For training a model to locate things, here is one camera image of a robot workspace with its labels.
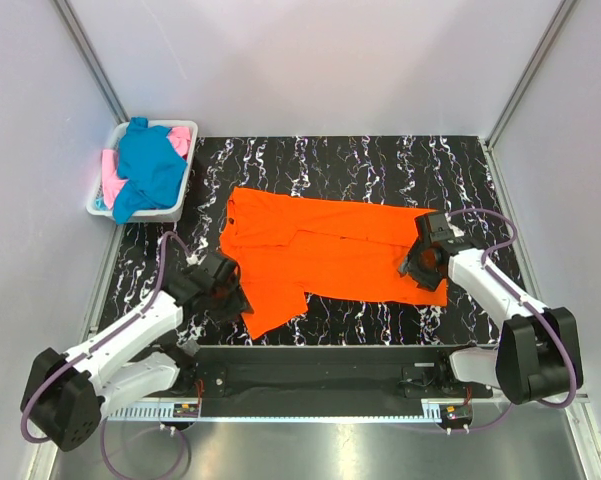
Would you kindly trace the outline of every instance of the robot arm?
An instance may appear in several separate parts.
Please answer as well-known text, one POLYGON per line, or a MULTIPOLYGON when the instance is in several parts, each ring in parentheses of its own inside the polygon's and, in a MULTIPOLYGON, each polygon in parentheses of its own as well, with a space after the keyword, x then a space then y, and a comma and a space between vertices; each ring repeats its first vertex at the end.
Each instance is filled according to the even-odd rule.
POLYGON ((249 311, 237 268, 223 254, 210 253, 96 336, 63 354, 48 348, 33 362, 21 410, 54 372, 65 368, 33 404, 29 419, 61 450, 70 451, 109 414, 153 392, 172 389, 180 375, 190 375, 194 367, 181 350, 170 348, 127 362, 195 312, 209 311, 223 320, 249 311))
POLYGON ((416 219, 418 239, 400 266, 420 288, 435 290, 448 278, 484 308, 501 331, 497 350, 469 347, 452 353, 449 363, 457 380, 499 388, 515 404, 564 393, 569 375, 555 343, 530 311, 543 316, 568 352, 583 382, 578 331, 566 308, 550 309, 528 295, 467 236, 456 236, 443 213, 416 219))

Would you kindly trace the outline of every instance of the metal floor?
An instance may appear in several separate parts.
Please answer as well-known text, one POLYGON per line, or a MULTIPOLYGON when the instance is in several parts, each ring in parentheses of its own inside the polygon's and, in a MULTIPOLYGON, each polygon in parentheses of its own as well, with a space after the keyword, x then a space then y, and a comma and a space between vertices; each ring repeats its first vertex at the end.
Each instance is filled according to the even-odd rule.
MULTIPOLYGON (((492 404, 475 405, 476 423, 497 415, 492 404)), ((110 423, 107 448, 146 423, 110 423)), ((410 426, 435 430, 434 426, 410 426)), ((173 478, 190 480, 393 480, 583 479, 566 415, 535 405, 514 409, 492 430, 447 437, 397 425, 201 423, 186 431, 189 463, 173 478)), ((177 456, 179 444, 151 432, 127 444, 112 461, 132 478, 156 478, 177 456)), ((101 461, 99 435, 60 454, 51 478, 113 478, 101 461)))

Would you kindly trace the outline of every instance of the clothing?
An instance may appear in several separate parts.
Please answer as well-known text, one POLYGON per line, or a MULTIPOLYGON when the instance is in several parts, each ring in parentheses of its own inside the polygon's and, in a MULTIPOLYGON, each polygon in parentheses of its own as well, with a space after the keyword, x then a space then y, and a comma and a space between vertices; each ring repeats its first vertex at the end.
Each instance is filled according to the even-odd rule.
POLYGON ((167 139, 169 128, 148 128, 134 117, 118 145, 118 176, 129 181, 113 205, 113 218, 126 223, 137 210, 171 208, 178 201, 187 163, 167 139))
POLYGON ((102 197, 108 210, 113 208, 118 193, 127 183, 116 172, 117 157, 118 152, 115 150, 102 151, 102 197))
MULTIPOLYGON (((167 135, 173 149, 181 157, 189 153, 191 146, 191 131, 188 127, 173 127, 167 135)), ((126 180, 118 177, 116 167, 118 164, 118 152, 105 149, 102 151, 102 199, 105 208, 101 210, 111 210, 113 204, 124 187, 126 180)))
POLYGON ((430 211, 235 188, 220 246, 240 265, 251 336, 305 313, 305 292, 445 306, 446 282, 429 292, 398 273, 417 238, 415 217, 430 211))
POLYGON ((111 210, 109 207, 107 207, 104 204, 104 198, 103 197, 96 198, 94 200, 94 202, 93 202, 93 206, 96 207, 96 210, 102 210, 102 211, 111 210))
POLYGON ((191 146, 191 130, 189 130, 189 127, 173 127, 167 138, 174 150, 178 152, 178 155, 184 157, 189 153, 189 147, 191 146))

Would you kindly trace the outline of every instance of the white wall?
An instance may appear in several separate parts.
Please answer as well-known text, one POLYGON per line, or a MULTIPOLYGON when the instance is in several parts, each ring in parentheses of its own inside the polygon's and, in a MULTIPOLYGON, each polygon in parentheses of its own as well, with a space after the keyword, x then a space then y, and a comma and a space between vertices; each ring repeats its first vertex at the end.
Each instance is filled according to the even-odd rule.
POLYGON ((495 151, 542 296, 577 317, 601 424, 601 0, 576 7, 495 151))
POLYGON ((203 135, 487 135, 559 0, 72 0, 125 108, 203 135))
POLYGON ((31 361, 78 340, 111 232, 84 208, 113 127, 94 85, 51 2, 0 1, 0 479, 30 453, 31 361))

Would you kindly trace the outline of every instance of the metal frame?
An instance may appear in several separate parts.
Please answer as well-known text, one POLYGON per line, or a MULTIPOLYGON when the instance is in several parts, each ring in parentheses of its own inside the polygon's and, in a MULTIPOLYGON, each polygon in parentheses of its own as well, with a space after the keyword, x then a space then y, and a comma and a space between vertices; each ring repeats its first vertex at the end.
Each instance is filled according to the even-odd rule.
POLYGON ((100 316, 104 309, 104 303, 109 290, 109 282, 113 275, 113 270, 118 257, 118 249, 122 243, 122 235, 124 234, 124 226, 116 225, 109 241, 107 242, 107 250, 105 252, 100 268, 98 269, 97 283, 89 298, 87 312, 85 314, 84 325, 80 334, 80 341, 85 341, 89 337, 98 332, 100 316))
POLYGON ((601 434, 590 403, 574 403, 567 409, 571 434, 588 479, 601 479, 601 434))
MULTIPOLYGON (((136 422, 178 422, 191 423, 191 418, 179 416, 176 412, 176 405, 186 403, 189 406, 198 406, 198 399, 190 400, 188 398, 144 398, 126 408, 121 408, 117 412, 107 417, 107 421, 136 421, 136 422)), ((450 400, 444 399, 443 402, 449 404, 450 400)), ((349 417, 275 417, 267 419, 267 423, 330 423, 330 424, 368 424, 368 423, 440 423, 442 421, 440 405, 437 403, 421 400, 420 407, 422 414, 418 415, 396 415, 387 419, 386 417, 374 416, 349 416, 349 417)), ((196 423, 263 423, 262 417, 208 417, 201 415, 195 419, 196 423)))
MULTIPOLYGON (((32 429, 32 433, 40 435, 40 431, 32 429)), ((49 480, 58 456, 58 447, 55 443, 47 442, 35 445, 31 452, 31 461, 24 472, 25 480, 49 480)))
POLYGON ((118 124, 128 122, 129 116, 122 106, 115 89, 111 85, 109 77, 107 77, 89 38, 82 28, 80 20, 78 20, 78 17, 71 7, 71 3, 68 0, 51 0, 51 3, 56 8, 62 23, 64 23, 69 31, 80 55, 87 64, 104 100, 107 102, 107 106, 111 110, 111 114, 115 117, 118 124))
POLYGON ((513 116, 513 113, 515 112, 516 108, 518 107, 518 104, 520 103, 520 100, 522 100, 522 97, 527 91, 529 84, 533 80, 533 77, 535 77, 538 69, 540 68, 540 65, 546 58, 547 54, 549 53, 549 50, 555 43, 556 39, 558 38, 558 35, 562 31, 562 28, 566 24, 566 21, 568 20, 569 16, 571 15, 571 12, 573 12, 574 7, 578 2, 579 0, 562 0, 562 2, 560 2, 556 13, 553 15, 553 18, 549 22, 549 25, 547 26, 547 29, 542 35, 538 46, 533 52, 529 63, 527 63, 527 66, 525 67, 524 72, 520 77, 520 80, 518 80, 516 87, 513 89, 513 93, 511 94, 511 97, 509 97, 509 100, 507 101, 504 110, 502 111, 500 117, 496 121, 493 130, 491 130, 491 133, 486 138, 486 144, 489 148, 493 148, 495 144, 498 143, 502 132, 504 131, 507 124, 509 123, 509 120, 513 116))

